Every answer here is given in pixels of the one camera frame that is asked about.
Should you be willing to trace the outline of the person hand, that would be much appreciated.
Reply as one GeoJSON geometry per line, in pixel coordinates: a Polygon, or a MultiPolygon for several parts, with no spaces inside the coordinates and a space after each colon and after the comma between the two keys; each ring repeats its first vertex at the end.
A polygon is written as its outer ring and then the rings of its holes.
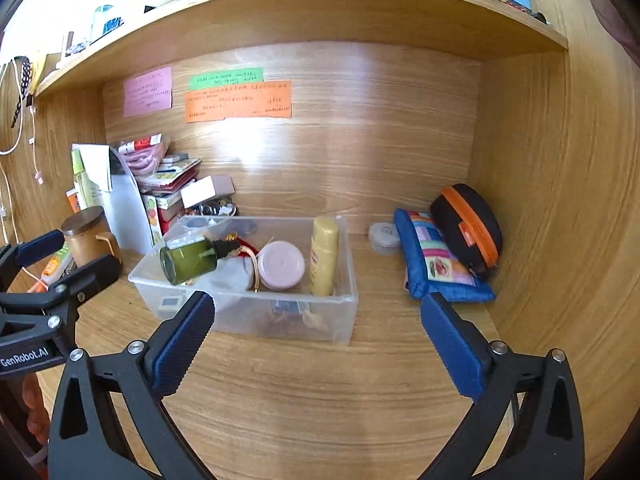
{"type": "Polygon", "coordinates": [[[28,374],[23,379],[23,402],[27,406],[27,429],[41,444],[49,440],[51,419],[44,406],[42,390],[35,373],[28,374]]]}

